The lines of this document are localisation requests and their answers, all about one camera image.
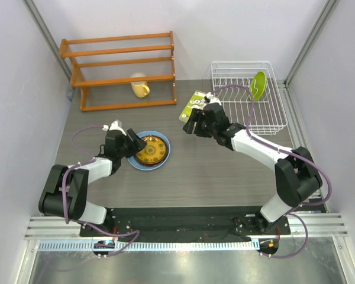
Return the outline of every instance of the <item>yellow disc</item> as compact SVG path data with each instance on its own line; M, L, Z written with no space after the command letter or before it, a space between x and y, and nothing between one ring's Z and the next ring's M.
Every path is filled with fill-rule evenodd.
M147 143L146 147L139 151L135 159L146 166L154 166L162 162L168 153L168 147L160 137L149 135L141 138Z

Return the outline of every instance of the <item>mug handle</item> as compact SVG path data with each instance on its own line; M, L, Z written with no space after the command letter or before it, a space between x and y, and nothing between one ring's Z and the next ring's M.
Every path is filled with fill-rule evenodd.
M149 88L148 86L146 86L146 85L143 85L143 88L144 88L144 90L145 90L144 95L145 95L145 96L148 95L148 94L150 93L150 88Z

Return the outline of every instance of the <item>wooden dish rack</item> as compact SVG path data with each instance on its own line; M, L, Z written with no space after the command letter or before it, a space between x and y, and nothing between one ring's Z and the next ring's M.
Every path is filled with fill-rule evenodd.
M169 37L170 44L158 45L158 46L143 46L143 47L127 47L121 49L105 49L105 50L88 50L88 51L71 51L71 44L86 44L86 43L100 43L106 41L119 41L119 40L138 40L143 38L159 38L159 37ZM171 55L168 57L156 57L156 58L145 58L145 59L132 59L132 60L120 60L120 61L107 61L107 62L95 62L95 63L78 63L75 57L80 56L95 56L104 54L117 54L117 53L133 53L133 52L143 52L143 51L156 51L156 50L170 50ZM73 66L73 72L71 75L70 84L74 88L79 87L81 92L80 98L80 110L81 111L102 111L107 109L123 109L123 108L141 108L141 107L155 107L158 105L176 105L176 87L175 87L175 63L173 57L173 34L172 31L169 33L161 34L142 34L142 35L128 35L121 37L104 37L104 38L89 38L84 40L66 40L63 39L60 43L59 55L61 58L69 58ZM171 61L172 69L171 74L167 75L156 75L156 76L146 76L137 78L121 78L121 79L107 79L107 80L85 80L80 68L86 67L99 67L99 66L110 66L110 65L121 65L121 64L136 64L136 63L150 63L150 62L163 62ZM131 82L147 81L147 82L158 82L158 81L172 81L172 92L173 99L168 101L155 101L155 102L136 102L129 104L116 104L116 105L97 105L97 106L86 106L86 101L88 97L88 89L90 87L97 86L111 86L111 85L123 85Z

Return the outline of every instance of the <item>dish rack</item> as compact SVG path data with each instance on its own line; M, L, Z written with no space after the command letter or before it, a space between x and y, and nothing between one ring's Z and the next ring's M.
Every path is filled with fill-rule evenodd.
M263 71L267 86L255 102L250 130L258 135L275 135L287 125L287 119L277 87L275 74L269 62L213 62L211 65L213 89L227 85L250 87L256 73ZM245 124L251 112L251 99L245 90L223 89L215 94L220 99L231 123Z

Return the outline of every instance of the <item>yellow mug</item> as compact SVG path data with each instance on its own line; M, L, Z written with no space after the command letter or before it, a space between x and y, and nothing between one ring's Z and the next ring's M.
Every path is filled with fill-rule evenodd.
M131 75L132 78L146 77L144 73L135 73ZM147 86L146 81L131 82L131 87L135 95L139 98L144 98L150 93L150 88Z

